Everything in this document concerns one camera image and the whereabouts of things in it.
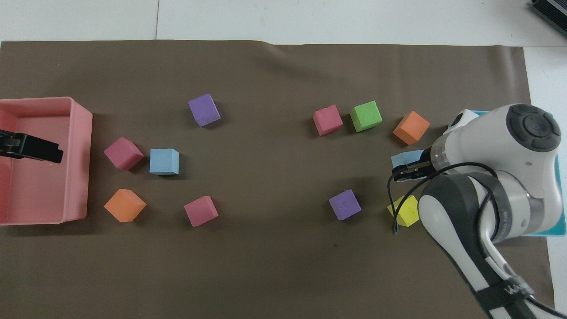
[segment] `yellow cube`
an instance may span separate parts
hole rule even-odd
[[[393,203],[394,207],[397,208],[403,198],[403,196],[398,198],[397,201]],[[388,205],[388,210],[393,216],[392,205]],[[405,200],[404,204],[401,206],[400,211],[398,212],[397,224],[410,227],[419,219],[420,215],[417,213],[417,199],[413,195],[411,195],[410,197],[408,197],[408,199]]]

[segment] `black strap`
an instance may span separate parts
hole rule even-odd
[[[484,311],[505,307],[517,300],[525,299],[533,295],[534,291],[520,276],[513,276],[500,283],[477,291],[476,300]]]

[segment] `brown backdrop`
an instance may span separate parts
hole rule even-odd
[[[0,98],[68,95],[94,114],[87,218],[0,229],[3,318],[483,317],[421,223],[391,234],[386,180],[460,110],[529,103],[522,48],[2,43],[0,72]],[[222,118],[199,128],[187,101],[205,93]],[[384,122],[357,134],[348,113],[370,100]],[[345,125],[318,137],[331,104]],[[391,132],[411,110],[431,127],[404,146]],[[175,148],[180,174],[115,169],[103,150],[120,136]],[[148,204],[132,223],[103,208],[118,188]],[[349,188],[363,211],[338,221],[327,200]],[[219,218],[192,228],[183,205],[203,195]],[[500,249],[552,304],[545,239]]]

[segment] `blue cube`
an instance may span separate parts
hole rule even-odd
[[[150,173],[178,175],[179,153],[172,148],[150,150]]]
[[[419,161],[420,158],[421,158],[421,153],[423,153],[423,152],[424,152],[424,150],[422,150],[422,149],[412,150],[410,152],[404,152],[404,153],[400,153],[398,155],[392,156],[392,168],[395,168],[396,166],[407,165],[409,163]]]

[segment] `white table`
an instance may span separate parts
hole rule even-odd
[[[567,132],[567,37],[527,0],[0,0],[0,41],[260,40],[273,44],[525,48],[532,104]],[[560,150],[567,185],[567,149]],[[567,237],[548,238],[556,308],[567,312]]]

